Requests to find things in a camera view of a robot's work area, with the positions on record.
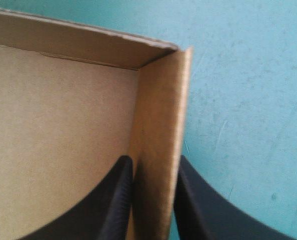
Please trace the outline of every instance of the black object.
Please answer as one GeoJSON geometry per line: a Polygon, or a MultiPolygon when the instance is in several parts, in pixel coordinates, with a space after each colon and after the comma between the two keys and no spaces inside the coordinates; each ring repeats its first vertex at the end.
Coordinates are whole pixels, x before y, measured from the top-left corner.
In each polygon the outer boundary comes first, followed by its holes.
{"type": "Polygon", "coordinates": [[[292,240],[219,195],[181,156],[174,210],[181,240],[292,240]]]}
{"type": "Polygon", "coordinates": [[[83,200],[21,240],[125,240],[132,181],[132,159],[121,156],[83,200]]]}

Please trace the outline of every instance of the box flap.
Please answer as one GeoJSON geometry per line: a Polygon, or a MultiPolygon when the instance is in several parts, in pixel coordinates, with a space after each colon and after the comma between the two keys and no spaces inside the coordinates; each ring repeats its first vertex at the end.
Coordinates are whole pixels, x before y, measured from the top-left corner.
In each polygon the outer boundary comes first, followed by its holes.
{"type": "Polygon", "coordinates": [[[192,49],[178,51],[139,70],[128,151],[135,165],[128,239],[168,239],[191,58],[192,49]]]}
{"type": "Polygon", "coordinates": [[[127,69],[178,49],[156,39],[2,9],[0,45],[127,69]]]}

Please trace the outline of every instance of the cardboard box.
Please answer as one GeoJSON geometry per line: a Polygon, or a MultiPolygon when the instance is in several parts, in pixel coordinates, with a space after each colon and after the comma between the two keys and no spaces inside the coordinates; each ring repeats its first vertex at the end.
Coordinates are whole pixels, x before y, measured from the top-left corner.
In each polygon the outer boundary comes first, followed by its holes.
{"type": "Polygon", "coordinates": [[[192,50],[0,9],[0,240],[72,208],[134,160],[128,239],[166,240],[192,50]]]}

